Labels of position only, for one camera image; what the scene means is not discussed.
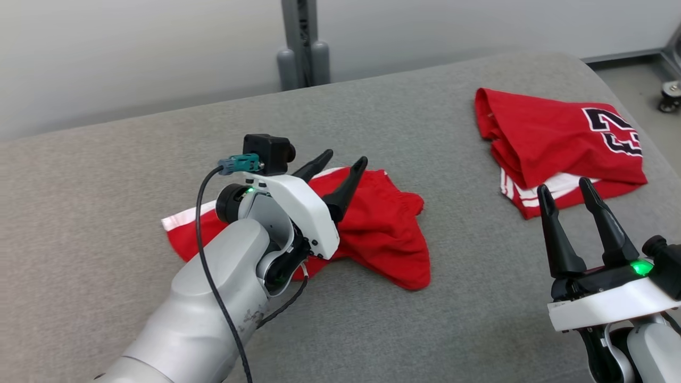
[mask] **white wall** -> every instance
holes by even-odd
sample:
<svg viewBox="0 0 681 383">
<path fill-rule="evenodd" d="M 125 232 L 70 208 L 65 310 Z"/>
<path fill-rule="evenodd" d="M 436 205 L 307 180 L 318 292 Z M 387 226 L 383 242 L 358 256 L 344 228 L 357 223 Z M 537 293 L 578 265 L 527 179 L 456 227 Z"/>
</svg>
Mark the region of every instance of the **white wall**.
<svg viewBox="0 0 681 383">
<path fill-rule="evenodd" d="M 0 139 L 279 90 L 276 0 L 0 1 Z"/>
<path fill-rule="evenodd" d="M 317 0 L 331 80 L 537 48 L 580 58 L 653 50 L 680 0 Z"/>
</svg>

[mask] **jersey number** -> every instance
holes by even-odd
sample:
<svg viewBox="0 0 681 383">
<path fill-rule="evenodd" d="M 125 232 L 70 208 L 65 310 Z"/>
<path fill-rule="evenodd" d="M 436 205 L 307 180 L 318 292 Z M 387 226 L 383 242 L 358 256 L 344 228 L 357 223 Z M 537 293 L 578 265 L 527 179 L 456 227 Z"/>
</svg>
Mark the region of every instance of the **jersey number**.
<svg viewBox="0 0 681 383">
<path fill-rule="evenodd" d="M 622 117 L 613 112 L 597 108 L 582 108 L 582 112 L 589 120 L 589 127 L 594 132 L 599 132 L 603 136 L 605 145 L 615 153 L 624 153 L 643 157 L 641 146 L 639 145 L 638 133 Z M 629 132 L 630 140 L 619 140 L 612 133 L 611 128 Z"/>
</svg>

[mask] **gray floor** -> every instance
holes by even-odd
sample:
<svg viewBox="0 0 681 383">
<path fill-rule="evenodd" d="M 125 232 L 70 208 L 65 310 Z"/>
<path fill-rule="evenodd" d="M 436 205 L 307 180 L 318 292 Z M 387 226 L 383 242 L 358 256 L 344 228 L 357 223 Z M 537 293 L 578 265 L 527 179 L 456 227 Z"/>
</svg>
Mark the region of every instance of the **gray floor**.
<svg viewBox="0 0 681 383">
<path fill-rule="evenodd" d="M 681 175 L 681 114 L 679 110 L 674 113 L 657 110 L 661 83 L 674 79 L 661 60 L 645 58 L 597 63 L 591 68 L 651 137 L 676 174 Z"/>
</svg>

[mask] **teal connector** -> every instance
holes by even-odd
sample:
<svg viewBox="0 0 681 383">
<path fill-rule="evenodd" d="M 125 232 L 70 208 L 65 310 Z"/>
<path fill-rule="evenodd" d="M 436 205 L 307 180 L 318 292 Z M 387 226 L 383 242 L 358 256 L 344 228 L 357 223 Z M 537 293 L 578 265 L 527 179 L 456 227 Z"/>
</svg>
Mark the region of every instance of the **teal connector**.
<svg viewBox="0 0 681 383">
<path fill-rule="evenodd" d="M 255 153 L 233 155 L 217 162 L 222 166 L 220 175 L 228 176 L 234 172 L 257 172 L 260 170 L 260 158 Z"/>
</svg>

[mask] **green light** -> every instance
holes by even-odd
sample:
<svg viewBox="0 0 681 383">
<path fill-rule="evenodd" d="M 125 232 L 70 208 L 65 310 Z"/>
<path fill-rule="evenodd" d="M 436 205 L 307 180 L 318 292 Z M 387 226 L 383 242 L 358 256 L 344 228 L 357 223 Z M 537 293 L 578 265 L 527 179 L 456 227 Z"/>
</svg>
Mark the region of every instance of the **green light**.
<svg viewBox="0 0 681 383">
<path fill-rule="evenodd" d="M 645 260 L 635 260 L 630 265 L 638 275 L 643 275 L 644 277 L 652 270 L 652 264 Z"/>
</svg>

